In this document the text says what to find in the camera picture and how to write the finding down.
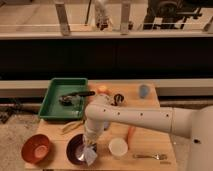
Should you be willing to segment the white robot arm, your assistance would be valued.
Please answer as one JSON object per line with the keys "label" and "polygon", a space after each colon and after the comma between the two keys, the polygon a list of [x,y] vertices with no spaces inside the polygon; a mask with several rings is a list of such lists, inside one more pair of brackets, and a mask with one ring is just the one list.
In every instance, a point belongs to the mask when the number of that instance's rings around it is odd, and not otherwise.
{"label": "white robot arm", "polygon": [[94,144],[104,123],[133,125],[190,139],[187,171],[213,171],[213,106],[200,110],[112,106],[106,94],[97,95],[85,108],[84,142]]}

